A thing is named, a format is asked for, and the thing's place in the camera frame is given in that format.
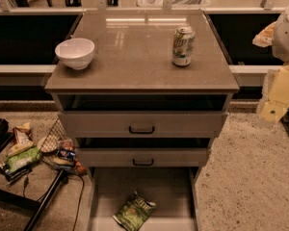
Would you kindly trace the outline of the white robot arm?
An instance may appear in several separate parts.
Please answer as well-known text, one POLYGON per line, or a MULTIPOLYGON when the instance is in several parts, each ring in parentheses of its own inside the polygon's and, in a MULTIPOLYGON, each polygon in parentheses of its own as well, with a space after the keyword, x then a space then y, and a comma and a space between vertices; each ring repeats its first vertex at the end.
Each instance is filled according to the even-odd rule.
POLYGON ((289 5, 276 21, 272 51, 276 58, 289 62, 289 5))

